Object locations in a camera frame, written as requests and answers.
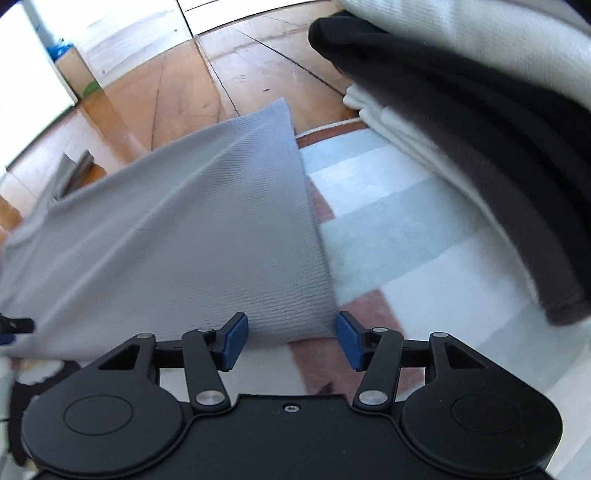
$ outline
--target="circular cover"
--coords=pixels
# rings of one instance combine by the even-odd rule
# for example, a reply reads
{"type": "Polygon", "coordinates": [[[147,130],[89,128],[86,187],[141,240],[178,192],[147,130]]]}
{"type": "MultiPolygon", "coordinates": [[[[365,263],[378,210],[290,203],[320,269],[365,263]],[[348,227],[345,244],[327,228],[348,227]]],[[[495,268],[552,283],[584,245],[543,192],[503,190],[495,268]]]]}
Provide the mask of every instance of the circular cover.
{"type": "Polygon", "coordinates": [[[401,427],[423,454],[449,471],[507,478],[543,464],[562,433],[543,395],[512,375],[487,369],[435,378],[410,395],[401,427]]]}
{"type": "Polygon", "coordinates": [[[183,414],[170,393],[146,381],[102,387],[50,390],[29,407],[22,437],[36,462],[65,475],[123,474],[179,436],[183,414]]]}

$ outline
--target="gray cloth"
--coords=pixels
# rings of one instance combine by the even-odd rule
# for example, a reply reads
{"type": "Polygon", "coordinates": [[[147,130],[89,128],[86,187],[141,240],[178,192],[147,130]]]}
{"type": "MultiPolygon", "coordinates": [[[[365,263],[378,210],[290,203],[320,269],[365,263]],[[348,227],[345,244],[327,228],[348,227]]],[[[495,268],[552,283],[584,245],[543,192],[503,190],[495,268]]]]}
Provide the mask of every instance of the gray cloth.
{"type": "Polygon", "coordinates": [[[37,322],[2,353],[93,359],[139,332],[178,339],[235,312],[247,313],[254,344],[333,334],[332,284],[282,100],[64,196],[91,162],[63,159],[1,253],[0,312],[37,322]]]}

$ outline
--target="wooden floor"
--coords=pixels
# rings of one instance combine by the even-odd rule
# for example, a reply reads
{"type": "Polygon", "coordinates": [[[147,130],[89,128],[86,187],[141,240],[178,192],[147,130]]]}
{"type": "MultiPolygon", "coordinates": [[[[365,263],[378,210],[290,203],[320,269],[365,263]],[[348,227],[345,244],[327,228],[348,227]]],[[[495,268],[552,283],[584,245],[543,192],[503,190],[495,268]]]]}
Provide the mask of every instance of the wooden floor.
{"type": "Polygon", "coordinates": [[[96,92],[39,137],[0,183],[0,236],[27,216],[66,153],[89,150],[89,181],[199,129],[284,97],[296,133],[356,115],[351,83],[311,49],[310,23],[336,11],[314,2],[272,11],[201,35],[96,92]]]}

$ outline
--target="green object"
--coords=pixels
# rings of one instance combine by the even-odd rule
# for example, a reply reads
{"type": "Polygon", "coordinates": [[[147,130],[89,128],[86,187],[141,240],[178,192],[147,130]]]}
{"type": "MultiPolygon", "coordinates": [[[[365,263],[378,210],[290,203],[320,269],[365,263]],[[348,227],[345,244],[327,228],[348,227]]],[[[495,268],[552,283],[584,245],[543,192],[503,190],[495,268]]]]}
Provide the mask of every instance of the green object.
{"type": "Polygon", "coordinates": [[[88,85],[86,85],[86,88],[82,93],[82,98],[88,97],[91,93],[94,93],[97,90],[100,90],[100,85],[96,80],[94,80],[93,82],[90,82],[88,85]]]}

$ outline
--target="white wall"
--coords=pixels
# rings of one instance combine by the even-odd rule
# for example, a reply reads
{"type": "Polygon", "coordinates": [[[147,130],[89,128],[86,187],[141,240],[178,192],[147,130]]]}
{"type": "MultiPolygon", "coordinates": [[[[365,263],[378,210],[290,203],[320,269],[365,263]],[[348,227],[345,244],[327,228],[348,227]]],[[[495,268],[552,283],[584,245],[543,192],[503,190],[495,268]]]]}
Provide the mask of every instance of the white wall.
{"type": "Polygon", "coordinates": [[[7,166],[66,109],[74,93],[39,41],[22,5],[0,18],[0,166],[7,166]]]}
{"type": "Polygon", "coordinates": [[[102,87],[191,35],[176,0],[24,0],[46,46],[71,41],[102,87]]]}
{"type": "Polygon", "coordinates": [[[202,1],[182,0],[181,6],[191,32],[193,35],[199,35],[241,18],[307,1],[309,0],[216,0],[193,8],[193,4],[200,5],[202,1]]]}

